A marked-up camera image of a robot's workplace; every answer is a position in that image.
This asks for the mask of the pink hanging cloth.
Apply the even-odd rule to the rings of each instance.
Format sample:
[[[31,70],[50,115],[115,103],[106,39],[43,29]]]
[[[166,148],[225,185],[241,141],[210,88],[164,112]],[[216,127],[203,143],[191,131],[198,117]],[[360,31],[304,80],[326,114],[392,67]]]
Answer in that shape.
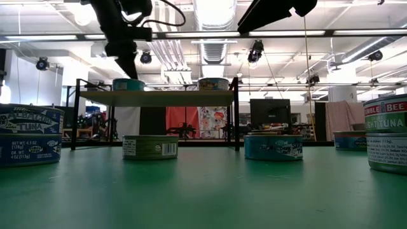
[[[333,132],[352,131],[354,124],[365,122],[363,103],[328,102],[326,107],[326,139],[333,141]]]

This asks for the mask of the blue albacore solid white can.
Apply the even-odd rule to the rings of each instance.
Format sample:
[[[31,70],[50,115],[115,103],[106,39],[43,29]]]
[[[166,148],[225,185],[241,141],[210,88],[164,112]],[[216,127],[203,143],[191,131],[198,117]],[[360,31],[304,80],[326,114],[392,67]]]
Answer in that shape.
[[[56,108],[0,104],[0,134],[62,134],[64,115]]]

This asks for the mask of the orange red cloth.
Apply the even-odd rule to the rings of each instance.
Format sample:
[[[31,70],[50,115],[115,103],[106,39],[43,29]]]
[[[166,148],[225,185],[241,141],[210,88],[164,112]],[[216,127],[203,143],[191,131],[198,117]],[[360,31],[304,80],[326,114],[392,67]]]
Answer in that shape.
[[[166,108],[166,131],[170,127],[180,127],[181,123],[191,124],[197,133],[194,139],[200,137],[197,107],[167,107]]]

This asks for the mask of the Bumble Bee light tuna can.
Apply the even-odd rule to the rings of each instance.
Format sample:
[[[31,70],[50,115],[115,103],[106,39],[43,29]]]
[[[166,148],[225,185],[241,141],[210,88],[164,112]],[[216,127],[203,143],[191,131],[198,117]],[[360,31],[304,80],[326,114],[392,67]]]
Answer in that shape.
[[[407,133],[407,94],[366,101],[363,109],[367,133]]]

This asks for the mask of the teal white label tuna can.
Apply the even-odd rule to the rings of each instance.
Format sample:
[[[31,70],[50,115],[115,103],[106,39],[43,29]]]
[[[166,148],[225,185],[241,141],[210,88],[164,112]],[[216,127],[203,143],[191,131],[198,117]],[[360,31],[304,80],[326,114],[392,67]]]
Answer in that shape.
[[[117,78],[113,80],[113,90],[144,91],[146,84],[143,81],[131,78]]]

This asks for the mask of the wooden shelf with black legs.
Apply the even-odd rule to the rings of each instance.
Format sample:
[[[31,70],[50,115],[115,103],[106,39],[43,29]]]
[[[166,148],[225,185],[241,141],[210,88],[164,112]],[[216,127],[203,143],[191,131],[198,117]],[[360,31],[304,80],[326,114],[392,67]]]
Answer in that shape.
[[[237,127],[239,121],[238,108],[238,78],[234,77],[228,90],[176,90],[176,91],[107,91],[102,87],[98,91],[80,90],[78,78],[75,85],[74,117],[72,119],[71,149],[76,149],[79,99],[107,105],[111,108],[110,118],[115,116],[116,107],[216,107],[227,108],[227,140],[226,145],[240,150],[240,133]]]

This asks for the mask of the green barcode label can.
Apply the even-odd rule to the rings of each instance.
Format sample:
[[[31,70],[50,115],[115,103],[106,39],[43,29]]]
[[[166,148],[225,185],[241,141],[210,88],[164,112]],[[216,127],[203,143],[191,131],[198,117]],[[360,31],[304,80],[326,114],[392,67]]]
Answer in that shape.
[[[124,135],[122,152],[127,160],[166,160],[178,156],[177,136]]]

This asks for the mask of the black metal table frame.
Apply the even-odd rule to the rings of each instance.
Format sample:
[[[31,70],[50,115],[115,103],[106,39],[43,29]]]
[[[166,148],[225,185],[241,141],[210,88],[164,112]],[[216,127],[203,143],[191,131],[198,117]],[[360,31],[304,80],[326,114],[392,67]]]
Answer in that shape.
[[[232,147],[235,146],[235,142],[232,141],[228,143],[224,139],[190,139],[190,140],[182,140],[178,142],[180,147]],[[77,141],[75,144],[75,148],[79,147],[110,147],[110,146],[122,146],[122,142],[114,141],[114,142],[107,142],[107,141]],[[334,147],[334,142],[331,141],[303,141],[303,146],[305,147],[325,147],[325,146],[332,146]]]

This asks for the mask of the blue barcode tuna can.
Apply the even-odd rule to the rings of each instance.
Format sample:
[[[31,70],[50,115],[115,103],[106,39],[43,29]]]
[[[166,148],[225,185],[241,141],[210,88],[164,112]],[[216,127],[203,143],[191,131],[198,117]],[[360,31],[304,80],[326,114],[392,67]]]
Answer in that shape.
[[[0,134],[0,167],[42,165],[60,161],[62,136]]]

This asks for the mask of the teal chunk light tuna can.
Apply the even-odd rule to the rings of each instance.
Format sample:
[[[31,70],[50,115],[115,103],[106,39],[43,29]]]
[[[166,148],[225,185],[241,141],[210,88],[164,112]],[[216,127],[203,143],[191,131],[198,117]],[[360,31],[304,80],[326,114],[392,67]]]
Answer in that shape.
[[[300,135],[247,135],[244,137],[245,157],[264,161],[297,161],[303,159]]]

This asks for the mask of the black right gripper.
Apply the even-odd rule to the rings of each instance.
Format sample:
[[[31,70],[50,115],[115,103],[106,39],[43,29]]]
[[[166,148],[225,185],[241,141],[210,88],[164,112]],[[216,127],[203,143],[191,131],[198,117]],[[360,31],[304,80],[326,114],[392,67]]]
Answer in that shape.
[[[318,0],[294,0],[297,15],[304,17],[317,5]],[[254,0],[238,21],[238,32],[246,34],[265,25],[290,17],[293,0]]]

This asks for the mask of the white round pillar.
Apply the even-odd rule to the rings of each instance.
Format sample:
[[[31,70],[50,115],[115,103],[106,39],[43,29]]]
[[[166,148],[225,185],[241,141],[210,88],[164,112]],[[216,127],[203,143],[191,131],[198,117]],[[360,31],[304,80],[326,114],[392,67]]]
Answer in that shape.
[[[343,67],[339,70],[330,71],[327,75],[327,81],[328,83],[341,84],[341,86],[329,87],[329,102],[357,102],[357,87],[353,85],[353,83],[357,83],[357,76],[354,67]]]

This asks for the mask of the light blue cartoon label can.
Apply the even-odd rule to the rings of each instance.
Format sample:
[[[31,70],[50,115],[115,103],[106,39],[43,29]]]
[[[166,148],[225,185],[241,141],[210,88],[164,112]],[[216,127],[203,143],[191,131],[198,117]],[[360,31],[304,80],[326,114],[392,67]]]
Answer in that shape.
[[[199,90],[229,90],[229,80],[226,78],[201,78],[198,80]]]

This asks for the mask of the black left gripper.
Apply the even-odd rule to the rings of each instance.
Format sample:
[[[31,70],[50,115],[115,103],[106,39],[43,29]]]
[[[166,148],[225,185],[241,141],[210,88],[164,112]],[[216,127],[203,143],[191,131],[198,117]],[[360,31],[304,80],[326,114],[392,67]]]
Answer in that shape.
[[[115,62],[124,73],[132,79],[137,80],[137,70],[135,66],[135,56],[137,55],[138,41],[152,41],[153,31],[149,27],[128,27],[110,28],[104,31],[107,39],[105,52],[108,57],[117,57]]]

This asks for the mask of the slim silver ventilation duct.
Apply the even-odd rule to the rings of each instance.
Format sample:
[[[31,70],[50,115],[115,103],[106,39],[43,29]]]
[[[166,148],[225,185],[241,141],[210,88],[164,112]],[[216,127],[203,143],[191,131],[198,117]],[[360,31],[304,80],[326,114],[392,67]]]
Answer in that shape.
[[[402,36],[385,36],[382,38],[371,38],[365,41],[363,44],[355,47],[351,51],[345,53],[341,57],[341,62],[343,64],[348,64],[359,60],[365,56],[368,56],[379,49],[396,42],[397,40],[403,38]]]

